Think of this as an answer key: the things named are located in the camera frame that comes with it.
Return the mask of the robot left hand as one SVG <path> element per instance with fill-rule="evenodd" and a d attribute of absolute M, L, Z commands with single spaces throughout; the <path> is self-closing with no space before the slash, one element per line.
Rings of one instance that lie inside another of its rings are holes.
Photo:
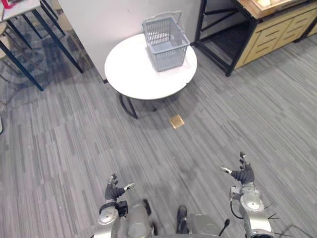
<path fill-rule="evenodd" d="M 135 186 L 135 183 L 129 183 L 124 187 L 118 187 L 118 179 L 116 174 L 112 174 L 109 177 L 106 190 L 105 190 L 105 200 L 106 203 L 116 202 L 117 199 L 122 196 L 127 190 L 132 189 Z"/>

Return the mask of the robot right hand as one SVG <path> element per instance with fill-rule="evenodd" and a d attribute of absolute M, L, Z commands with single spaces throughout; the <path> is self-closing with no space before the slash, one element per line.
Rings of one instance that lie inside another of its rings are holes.
<path fill-rule="evenodd" d="M 250 163 L 246 161 L 246 154 L 244 152 L 240 152 L 240 159 L 239 162 L 241 163 L 240 170 L 231 170 L 229 168 L 221 166 L 220 169 L 222 172 L 231 175 L 237 181 L 239 181 L 242 185 L 245 184 L 254 184 L 255 182 L 255 175 L 254 171 L 251 167 Z"/>

